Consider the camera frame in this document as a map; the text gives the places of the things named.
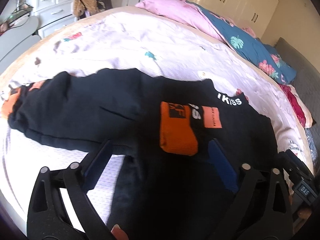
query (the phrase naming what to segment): mattress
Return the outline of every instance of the mattress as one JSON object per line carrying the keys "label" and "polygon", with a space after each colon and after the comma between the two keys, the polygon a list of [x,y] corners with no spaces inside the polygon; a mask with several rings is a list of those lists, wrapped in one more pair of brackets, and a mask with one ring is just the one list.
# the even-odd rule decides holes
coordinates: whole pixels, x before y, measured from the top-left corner
{"label": "mattress", "polygon": [[[81,35],[73,41],[77,33]],[[286,96],[270,77],[199,30],[139,8],[108,10],[55,32],[21,55],[0,76],[0,86],[5,98],[10,87],[52,78],[61,71],[87,76],[102,68],[138,68],[150,76],[186,81],[209,78],[218,91],[230,96],[241,89],[254,109],[271,118],[278,150],[297,148],[298,157],[313,170],[304,129]],[[81,161],[86,153],[40,145],[11,130],[4,119],[0,120],[0,129],[3,165],[0,189],[26,221],[40,168],[64,169],[74,161]],[[104,222],[110,214],[122,161],[123,156],[113,156],[96,188],[88,192]],[[73,214],[70,215],[73,225],[81,230],[71,203],[66,208],[69,215]]]}

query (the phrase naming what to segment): headboard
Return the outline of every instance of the headboard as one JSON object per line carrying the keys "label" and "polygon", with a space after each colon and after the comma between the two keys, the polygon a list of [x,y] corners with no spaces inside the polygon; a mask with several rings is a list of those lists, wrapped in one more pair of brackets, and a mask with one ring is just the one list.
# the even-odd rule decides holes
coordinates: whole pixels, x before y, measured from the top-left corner
{"label": "headboard", "polygon": [[[292,85],[316,121],[310,131],[318,154],[320,154],[320,73],[285,39],[280,38],[275,47],[282,59],[297,71],[297,76]],[[320,159],[318,158],[315,169],[318,170],[319,167]]]}

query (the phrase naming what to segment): bed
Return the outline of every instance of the bed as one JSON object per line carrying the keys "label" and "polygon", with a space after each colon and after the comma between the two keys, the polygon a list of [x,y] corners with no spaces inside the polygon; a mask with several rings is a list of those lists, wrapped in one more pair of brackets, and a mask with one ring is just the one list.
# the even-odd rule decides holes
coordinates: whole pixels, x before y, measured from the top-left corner
{"label": "bed", "polygon": [[[142,30],[142,28],[145,29],[143,34],[134,32],[135,29]],[[159,37],[162,36],[161,42],[170,43],[174,41],[172,49],[177,49],[175,42],[180,46],[185,46],[184,49],[171,55],[171,57],[183,55],[185,59],[182,60],[179,69],[174,69],[172,65],[167,63],[161,66],[161,60],[164,60],[166,57],[164,54],[158,52],[145,55],[144,51],[130,52],[128,50],[128,55],[123,56],[124,60],[121,61],[122,67],[120,69],[136,67],[151,76],[162,75],[172,79],[184,79],[187,81],[209,78],[212,79],[217,90],[228,95],[232,95],[240,89],[248,96],[249,103],[255,110],[271,118],[278,141],[278,150],[283,151],[292,145],[296,146],[298,148],[296,155],[305,162],[312,172],[315,172],[305,130],[300,125],[286,96],[272,78],[240,57],[221,41],[210,37],[200,30],[165,17],[156,16],[136,7],[122,7],[105,11],[60,29],[38,42],[21,55],[0,76],[0,88],[4,91],[3,96],[11,88],[52,78],[62,71],[68,71],[76,76],[87,76],[102,68],[116,68],[119,62],[108,60],[106,55],[101,53],[102,50],[96,50],[94,54],[91,54],[92,51],[90,53],[81,51],[81,53],[77,54],[73,45],[70,45],[68,42],[63,43],[63,41],[81,36],[79,33],[87,31],[89,33],[97,33],[101,30],[124,33],[122,38],[128,39],[126,36],[127,29],[130,29],[131,35],[136,35],[130,46],[134,46],[134,42],[139,41],[150,46],[150,48],[155,48],[155,45],[151,41],[157,40],[158,42]],[[164,32],[170,33],[170,37],[166,38],[166,35],[161,35]],[[112,45],[103,40],[100,45],[102,48],[108,48],[108,46],[117,46],[117,42]],[[95,38],[87,41],[87,43],[94,47]],[[279,41],[277,47],[279,47],[280,53],[282,53],[282,45],[283,41]],[[200,61],[201,64],[199,64],[198,60],[194,60],[192,64],[188,63],[191,61],[186,51],[193,51],[196,56],[196,53],[200,51],[198,49],[194,50],[194,46],[201,47],[206,52],[208,51],[211,54],[210,57],[212,57],[211,61]],[[133,58],[135,58],[136,54],[139,54],[143,58],[143,64],[140,61],[135,63]],[[210,63],[218,65],[219,68],[214,67],[212,69],[208,67]],[[225,65],[232,65],[233,73],[226,73],[227,69],[224,67]],[[295,83],[298,93],[301,92],[299,86],[303,86],[303,84],[303,80],[300,79],[299,82]],[[266,90],[270,93],[268,97],[264,97]],[[308,95],[303,96],[301,98],[302,100],[307,100],[307,104]],[[275,112],[275,108],[273,107],[276,105],[278,107],[281,105],[282,111]],[[307,104],[307,106],[313,110],[312,105]],[[7,206],[11,207],[7,208],[7,211],[20,230],[25,233],[28,204],[40,168],[48,166],[51,170],[64,169],[72,162],[81,161],[86,153],[40,145],[26,138],[17,130],[10,129],[4,118],[1,118],[0,122],[2,141],[0,190],[5,201],[8,203]],[[314,135],[317,134],[316,128],[313,128],[312,133]],[[319,146],[318,138],[316,138],[316,145]],[[89,199],[104,222],[107,221],[110,214],[116,177],[122,161],[123,156],[113,156],[96,188],[88,193]],[[77,221],[66,192],[62,192],[62,195],[74,227],[81,230],[82,227]]]}

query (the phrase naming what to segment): white bed sheet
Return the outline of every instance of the white bed sheet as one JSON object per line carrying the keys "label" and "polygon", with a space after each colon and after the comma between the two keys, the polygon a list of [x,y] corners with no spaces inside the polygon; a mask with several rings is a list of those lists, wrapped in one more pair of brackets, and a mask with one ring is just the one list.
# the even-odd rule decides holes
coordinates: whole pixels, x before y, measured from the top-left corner
{"label": "white bed sheet", "polygon": [[[213,44],[193,32],[157,17],[119,12],[81,30],[77,39],[43,47],[41,64],[26,64],[14,75],[11,87],[53,78],[62,71],[87,76],[102,68],[138,68],[150,76],[176,80],[212,79],[218,91],[233,96],[241,89],[250,105],[271,118],[278,150],[288,148],[313,171],[306,135],[281,89],[258,69],[244,63],[224,44]],[[43,166],[51,170],[81,161],[85,153],[40,145],[1,121],[2,164],[0,189],[22,218],[36,176]],[[89,199],[103,221],[110,214],[116,177],[123,161],[113,156]]]}

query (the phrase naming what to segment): pink blanket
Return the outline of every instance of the pink blanket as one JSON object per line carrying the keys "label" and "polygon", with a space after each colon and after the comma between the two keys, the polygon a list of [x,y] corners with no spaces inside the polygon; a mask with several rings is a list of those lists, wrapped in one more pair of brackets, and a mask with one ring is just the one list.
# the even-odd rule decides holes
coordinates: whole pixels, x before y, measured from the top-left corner
{"label": "pink blanket", "polygon": [[202,11],[196,5],[186,3],[186,0],[143,0],[136,4],[136,7],[194,27],[226,44],[222,35]]}

